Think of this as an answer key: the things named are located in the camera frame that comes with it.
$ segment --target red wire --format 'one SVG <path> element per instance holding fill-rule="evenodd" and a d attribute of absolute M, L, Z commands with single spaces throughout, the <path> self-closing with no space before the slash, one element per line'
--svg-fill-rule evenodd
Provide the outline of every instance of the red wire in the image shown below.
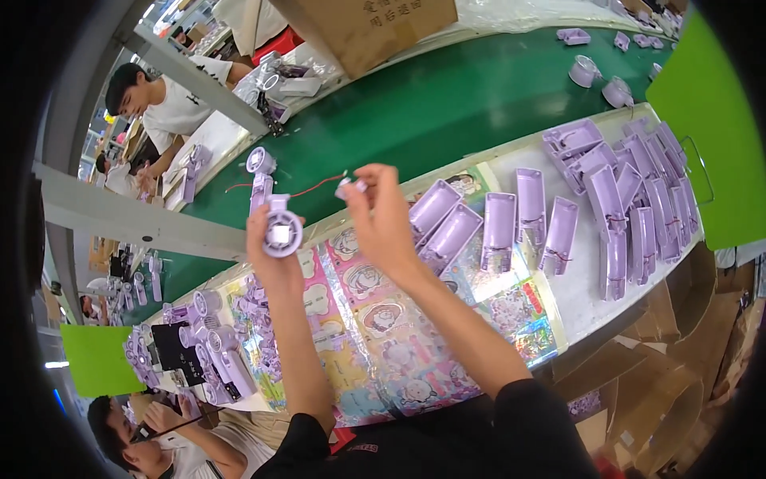
<path fill-rule="evenodd" d="M 327 182 L 331 182 L 331 181 L 332 181 L 332 180 L 334 180 L 334 179 L 341 179 L 341 178 L 343 178 L 344 176 L 345 176 L 345 175 L 341 174 L 341 175 L 333 176 L 332 178 L 325 178 L 324 180 L 322 180 L 321 182 L 319 182 L 319 183 L 315 184 L 315 185 L 314 185 L 314 186 L 312 186 L 311 188 L 309 188 L 309 189 L 304 189 L 304 190 L 303 190 L 303 191 L 301 191 L 300 193 L 296 193 L 295 195 L 290 195 L 290 197 L 292 198 L 292 197 L 295 197 L 295 196 L 301 196 L 303 193 L 308 193 L 308 192 L 310 192 L 310 191 L 311 191 L 311 190 L 313 190 L 313 189 L 317 189 L 317 188 L 319 188 L 321 185 L 323 185 L 323 184 L 325 184 L 325 183 L 327 183 Z M 234 189 L 234 188 L 237 188 L 238 186 L 252 186 L 252 185 L 253 185 L 253 183 L 239 183 L 239 184 L 237 184 L 237 185 L 229 186 L 228 188 L 226 188 L 226 193 L 228 193 L 230 190 L 232 190 L 232 189 Z"/>

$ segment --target fluorescent light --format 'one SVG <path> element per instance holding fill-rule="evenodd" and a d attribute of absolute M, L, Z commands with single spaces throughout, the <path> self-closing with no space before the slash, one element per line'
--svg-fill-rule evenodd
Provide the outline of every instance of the fluorescent light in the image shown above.
<path fill-rule="evenodd" d="M 141 18 L 148 17 L 149 14 L 152 13 L 152 10 L 154 10 L 154 4 L 153 3 L 149 6 L 149 8 L 146 9 L 146 11 L 144 12 L 144 16 L 142 16 Z"/>
<path fill-rule="evenodd" d="M 59 369 L 59 368 L 66 368 L 69 366 L 69 361 L 51 361 L 50 363 L 45 363 L 45 367 L 48 369 Z"/>

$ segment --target cardboard box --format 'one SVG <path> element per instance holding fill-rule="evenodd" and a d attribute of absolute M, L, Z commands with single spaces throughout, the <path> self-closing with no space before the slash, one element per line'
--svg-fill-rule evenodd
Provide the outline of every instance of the cardboard box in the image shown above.
<path fill-rule="evenodd" d="M 646 357 L 624 373 L 607 442 L 630 454 L 644 475 L 659 470 L 685 441 L 702 408 L 702 380 L 689 368 L 639 344 Z"/>
<path fill-rule="evenodd" d="M 715 256 L 699 243 L 665 281 L 645 296 L 647 313 L 622 336 L 645 343 L 682 340 L 705 315 L 716 283 Z"/>
<path fill-rule="evenodd" d="M 710 405 L 725 404 L 732 397 L 750 362 L 765 304 L 766 299 L 758 298 L 735 321 L 713 386 Z"/>
<path fill-rule="evenodd" d="M 290 27 L 354 80 L 457 21 L 454 0 L 271 0 Z"/>
<path fill-rule="evenodd" d="M 741 297 L 741 291 L 716 294 L 694 332 L 667 348 L 668 356 L 702 378 L 703 403 L 710 399 Z"/>

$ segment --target hand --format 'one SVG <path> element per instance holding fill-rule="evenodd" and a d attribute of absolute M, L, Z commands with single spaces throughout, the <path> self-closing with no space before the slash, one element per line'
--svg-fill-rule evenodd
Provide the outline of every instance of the hand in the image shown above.
<path fill-rule="evenodd" d="M 400 284 L 422 267 L 422 262 L 415 253 L 399 173 L 393 166 L 373 163 L 357 169 L 354 175 L 368 186 L 365 193 L 353 184 L 343 187 L 359 249 L 376 268 Z"/>
<path fill-rule="evenodd" d="M 266 289 L 266 295 L 285 293 L 291 297 L 301 297 L 305 280 L 298 264 L 298 256 L 293 253 L 285 258 L 272 258 L 264 251 L 264 239 L 268 226 L 269 205 L 261 205 L 247 219 L 247 260 L 253 266 L 253 272 Z"/>
<path fill-rule="evenodd" d="M 179 416 L 172 409 L 159 402 L 152 402 L 146 407 L 144 422 L 158 433 L 173 429 L 185 423 L 187 419 Z"/>

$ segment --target red stool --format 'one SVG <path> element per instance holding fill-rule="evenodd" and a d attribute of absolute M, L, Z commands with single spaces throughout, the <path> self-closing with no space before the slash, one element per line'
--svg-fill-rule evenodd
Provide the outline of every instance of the red stool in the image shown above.
<path fill-rule="evenodd" d="M 260 58 L 267 53 L 277 51 L 280 55 L 284 55 L 285 53 L 293 51 L 295 47 L 302 43 L 303 39 L 299 37 L 298 34 L 290 26 L 288 26 L 282 30 L 282 33 L 272 38 L 266 44 L 264 44 L 263 47 L 258 48 L 255 52 L 253 52 L 253 65 L 257 67 L 260 63 Z"/>

